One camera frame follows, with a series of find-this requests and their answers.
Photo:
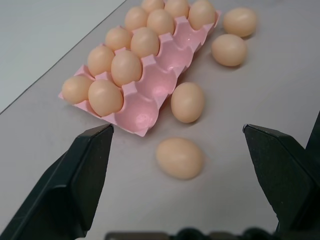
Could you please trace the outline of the beige egg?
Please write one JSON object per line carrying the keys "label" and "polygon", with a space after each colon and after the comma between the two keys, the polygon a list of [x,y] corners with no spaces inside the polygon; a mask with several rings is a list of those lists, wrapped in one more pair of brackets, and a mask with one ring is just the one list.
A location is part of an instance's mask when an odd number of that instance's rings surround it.
{"label": "beige egg", "polygon": [[93,77],[104,72],[111,72],[112,61],[115,57],[111,48],[99,45],[90,51],[87,58],[87,66]]}
{"label": "beige egg", "polygon": [[181,83],[172,93],[170,106],[174,117],[180,122],[195,122],[204,110],[205,94],[194,82]]}
{"label": "beige egg", "polygon": [[214,60],[226,67],[237,67],[244,63],[248,54],[245,41],[234,34],[218,36],[211,44]]}
{"label": "beige egg", "polygon": [[216,9],[208,0],[197,0],[189,9],[188,20],[194,30],[199,30],[204,25],[214,24],[215,19]]}
{"label": "beige egg", "polygon": [[67,79],[61,89],[63,99],[73,105],[88,100],[88,92],[92,83],[90,78],[83,75]]}
{"label": "beige egg", "polygon": [[132,7],[124,19],[124,26],[128,31],[133,31],[147,26],[148,13],[140,6]]}
{"label": "beige egg", "polygon": [[134,32],[130,49],[139,58],[149,55],[157,56],[160,50],[158,35],[151,28],[141,27]]}
{"label": "beige egg", "polygon": [[257,28],[257,14],[250,8],[238,7],[229,10],[223,16],[223,28],[226,33],[246,38]]}
{"label": "beige egg", "polygon": [[173,17],[164,9],[152,11],[148,18],[146,26],[152,29],[158,36],[175,32],[175,22]]}
{"label": "beige egg", "polygon": [[143,0],[140,5],[148,14],[165,7],[164,0]]}
{"label": "beige egg", "polygon": [[94,112],[101,117],[119,112],[124,104],[120,89],[104,79],[96,80],[90,85],[88,101]]}
{"label": "beige egg", "polygon": [[110,29],[106,36],[104,43],[113,51],[131,47],[132,33],[122,27],[114,27]]}
{"label": "beige egg", "polygon": [[173,17],[189,16],[189,3],[187,0],[167,0],[164,9]]}
{"label": "beige egg", "polygon": [[193,141],[183,137],[171,137],[161,141],[155,156],[162,171],[181,180],[195,178],[204,167],[203,151]]}
{"label": "beige egg", "polygon": [[142,71],[141,60],[129,50],[117,53],[111,63],[111,76],[118,87],[139,81]]}

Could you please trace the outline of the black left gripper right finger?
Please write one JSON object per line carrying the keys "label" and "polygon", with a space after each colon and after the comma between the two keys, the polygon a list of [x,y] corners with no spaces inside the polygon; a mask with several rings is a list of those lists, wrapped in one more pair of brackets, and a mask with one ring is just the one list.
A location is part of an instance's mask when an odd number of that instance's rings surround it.
{"label": "black left gripper right finger", "polygon": [[260,187],[278,219],[276,231],[320,235],[320,114],[306,147],[278,130],[242,129]]}

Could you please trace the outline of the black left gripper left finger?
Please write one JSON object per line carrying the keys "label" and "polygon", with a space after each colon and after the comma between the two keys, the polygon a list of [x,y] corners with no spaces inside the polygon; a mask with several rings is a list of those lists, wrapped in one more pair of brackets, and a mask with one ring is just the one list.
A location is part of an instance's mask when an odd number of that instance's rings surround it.
{"label": "black left gripper left finger", "polygon": [[0,240],[76,240],[91,229],[104,187],[114,127],[78,135],[41,176]]}

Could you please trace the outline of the pink egg tray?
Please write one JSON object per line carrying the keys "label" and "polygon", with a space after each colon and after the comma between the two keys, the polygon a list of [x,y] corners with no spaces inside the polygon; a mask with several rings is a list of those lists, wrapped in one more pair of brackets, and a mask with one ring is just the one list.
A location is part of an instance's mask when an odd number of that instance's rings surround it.
{"label": "pink egg tray", "polygon": [[139,81],[123,85],[123,107],[102,120],[140,137],[144,137],[159,117],[166,98],[176,88],[179,76],[192,63],[195,52],[217,26],[221,11],[216,11],[215,22],[194,30],[185,16],[175,18],[174,34],[159,36],[157,56],[142,58],[142,76]]}

